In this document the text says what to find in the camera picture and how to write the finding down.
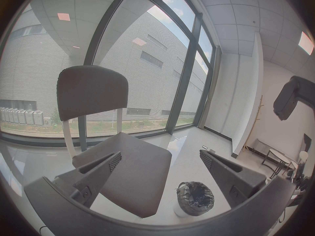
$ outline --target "wall partition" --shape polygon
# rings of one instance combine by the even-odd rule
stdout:
[[[211,84],[212,50],[202,13],[189,0],[31,0],[2,53],[1,137],[64,146],[57,78],[83,64],[127,78],[123,132],[142,138],[196,125]],[[85,150],[115,135],[116,119],[113,110],[71,120],[75,144]]]

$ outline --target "white wall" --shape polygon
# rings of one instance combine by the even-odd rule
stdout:
[[[253,147],[256,138],[282,151],[292,159],[297,159],[304,133],[312,139],[309,158],[305,165],[304,174],[311,176],[315,163],[315,122],[313,110],[298,102],[287,120],[281,121],[273,112],[273,103],[290,78],[294,76],[290,71],[264,61],[263,101],[264,105],[248,146]]]
[[[262,63],[259,33],[252,57],[229,53],[223,53],[221,57],[217,86],[205,126],[232,138],[232,150],[236,154],[247,139],[253,116],[256,117],[262,90]]]

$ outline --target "sky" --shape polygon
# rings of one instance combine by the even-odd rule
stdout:
[[[186,26],[190,30],[192,30],[193,23],[195,20],[195,14],[191,10],[191,8],[188,6],[187,3],[184,0],[163,0],[163,1],[179,16],[179,18],[186,24]],[[150,8],[147,12],[150,13],[157,20],[159,20],[163,25],[165,25],[183,43],[183,45],[186,48],[188,48],[189,39],[187,38],[185,33],[183,33],[183,31],[174,23],[174,21],[168,17],[168,15],[166,15],[156,5]],[[203,28],[201,29],[201,33],[200,33],[199,44],[201,48],[203,49],[208,60],[210,60],[212,46]],[[199,63],[199,65],[202,67],[204,72],[207,74],[208,68],[198,52],[196,53],[195,59]]]

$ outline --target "black cable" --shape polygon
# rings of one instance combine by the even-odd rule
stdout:
[[[283,213],[283,220],[280,221],[280,218],[279,218],[279,223],[282,223],[284,221],[284,218],[285,218],[285,209],[284,209],[284,213]]]
[[[39,234],[40,234],[40,235],[41,235],[40,230],[41,230],[42,228],[44,228],[44,227],[47,227],[47,226],[42,226],[42,227],[39,229]]]

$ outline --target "floor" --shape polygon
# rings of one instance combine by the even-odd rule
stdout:
[[[91,206],[92,210],[120,220],[151,225],[185,224],[230,210],[228,202],[199,158],[199,150],[203,149],[203,145],[214,150],[217,155],[265,174],[267,177],[272,174],[271,169],[261,165],[263,159],[260,156],[245,150],[239,154],[237,159],[234,159],[230,156],[230,141],[196,127],[174,132],[173,135],[163,134],[144,138],[144,140],[172,153],[171,167],[157,213],[141,219],[113,204],[102,195],[98,195]],[[40,228],[44,223],[26,198],[23,186],[41,176],[53,180],[56,175],[74,169],[66,148],[31,147],[0,141],[0,152],[2,182],[31,225]],[[76,148],[76,152],[80,153],[80,148]],[[267,164],[275,168],[274,164],[269,162]],[[173,212],[173,204],[177,201],[176,188],[179,183],[187,181],[202,182],[209,187],[215,198],[214,207],[198,217],[179,218]],[[47,229],[44,234],[42,230],[42,235],[52,234]]]

